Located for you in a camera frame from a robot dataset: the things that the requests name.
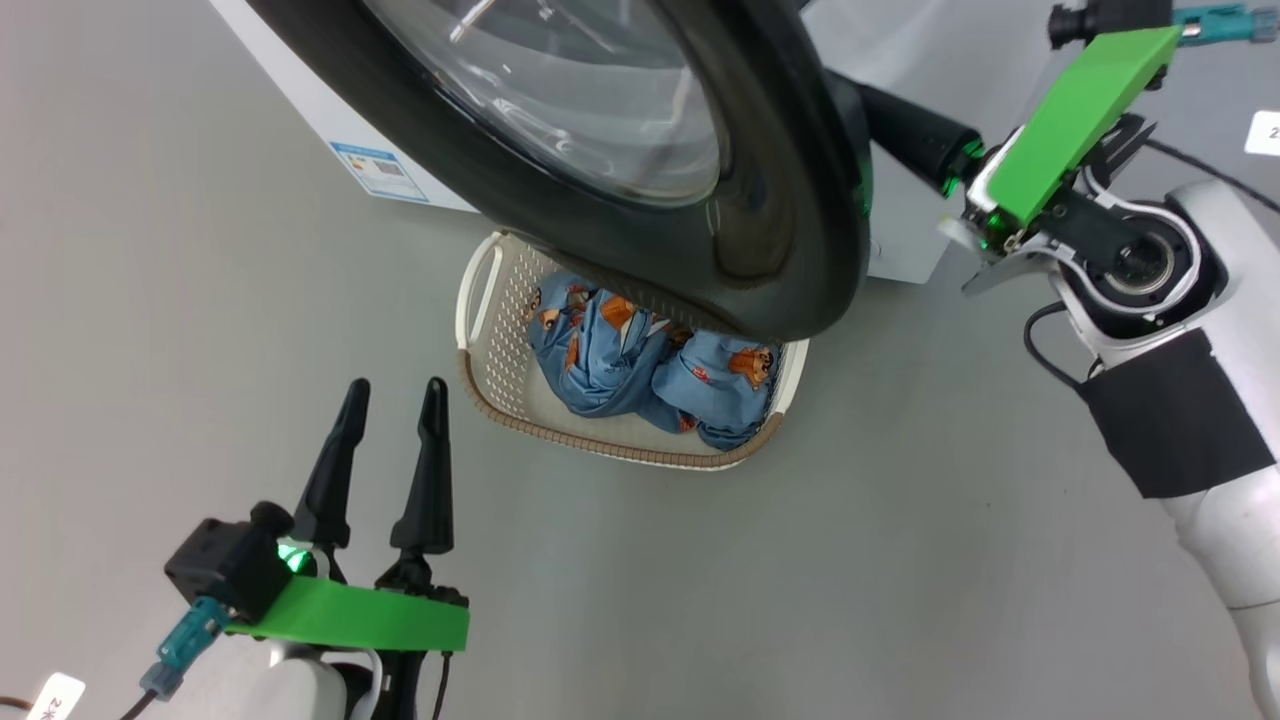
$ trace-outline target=blue fabric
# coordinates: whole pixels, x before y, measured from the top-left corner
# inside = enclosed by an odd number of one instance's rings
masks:
[[[636,413],[671,433],[696,427],[712,447],[732,450],[768,410],[777,347],[708,332],[690,337],[568,273],[543,281],[526,320],[543,375],[576,415]]]
[[[777,347],[698,331],[654,373],[653,391],[698,418],[703,442],[733,450],[768,411],[777,357]]]

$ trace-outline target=black tape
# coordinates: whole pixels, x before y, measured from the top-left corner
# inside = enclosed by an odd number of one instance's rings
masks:
[[[1203,331],[1080,387],[1111,456],[1143,497],[1180,497],[1275,464]]]

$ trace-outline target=washing machine door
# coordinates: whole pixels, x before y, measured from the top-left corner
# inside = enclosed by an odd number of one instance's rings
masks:
[[[248,3],[467,202],[643,306],[797,340],[865,277],[861,109],[792,1]]]

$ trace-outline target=black cable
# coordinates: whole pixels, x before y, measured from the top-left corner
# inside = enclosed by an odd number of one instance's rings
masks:
[[[1036,323],[1056,313],[1066,313],[1066,304],[1059,301],[1052,305],[1046,305],[1039,310],[1032,313],[1032,316],[1027,318],[1027,324],[1023,325],[1023,345],[1027,346],[1027,352],[1030,354],[1032,360],[1039,363],[1039,366],[1048,370],[1048,374],[1057,378],[1059,382],[1071,388],[1073,391],[1080,392],[1080,383],[1078,383],[1075,378],[1073,378],[1071,375],[1064,373],[1061,368],[1050,363],[1048,359],[1046,359],[1041,354],[1039,348],[1036,347],[1036,341],[1032,340],[1032,328],[1036,327]]]
[[[444,708],[444,689],[449,687],[449,660],[452,652],[444,653],[444,662],[440,664],[440,689],[435,691],[435,710],[431,711],[431,720],[440,720],[440,710]]]
[[[1187,163],[1188,165],[1196,168],[1197,170],[1201,170],[1203,173],[1208,173],[1208,174],[1213,176],[1215,178],[1225,182],[1226,184],[1234,187],[1235,190],[1239,190],[1240,192],[1243,192],[1243,193],[1248,195],[1249,197],[1257,200],[1267,210],[1271,210],[1272,213],[1280,214],[1280,202],[1276,202],[1275,200],[1271,200],[1266,195],[1262,195],[1257,190],[1253,190],[1252,187],[1249,187],[1249,186],[1244,184],[1243,182],[1233,178],[1231,176],[1224,173],[1222,170],[1219,170],[1217,168],[1215,168],[1213,165],[1210,165],[1204,160],[1201,160],[1198,158],[1193,158],[1193,156],[1183,152],[1181,150],[1179,150],[1176,147],[1172,147],[1170,145],[1165,145],[1164,142],[1160,142],[1158,140],[1156,140],[1153,137],[1148,137],[1147,138],[1147,147],[1151,147],[1152,150],[1155,150],[1157,152],[1164,152],[1165,155],[1169,155],[1174,160],[1181,160],[1183,163]]]
[[[120,716],[120,720],[134,720],[138,715],[142,715],[142,711],[146,710],[147,706],[151,705],[151,702],[155,698],[156,698],[155,691],[147,691],[142,693],[142,697],[138,698],[138,702],[134,702],[133,707],[131,707],[128,712]]]
[[[0,707],[12,707],[14,710],[22,710],[23,712],[31,712],[32,705],[24,700],[0,694]]]

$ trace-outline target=white label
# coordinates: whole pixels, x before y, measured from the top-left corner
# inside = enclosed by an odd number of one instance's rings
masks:
[[[1249,137],[1244,141],[1244,151],[1252,155],[1275,155],[1280,158],[1280,113],[1258,110],[1249,126]]]
[[[343,142],[330,142],[329,145],[370,195],[415,202],[428,201],[426,195],[417,187],[413,178],[408,177],[408,172],[396,158],[396,154]]]
[[[70,675],[54,673],[45,683],[45,689],[40,691],[40,697],[31,706],[27,720],[64,720],[70,716],[82,694],[84,694],[84,683]]]

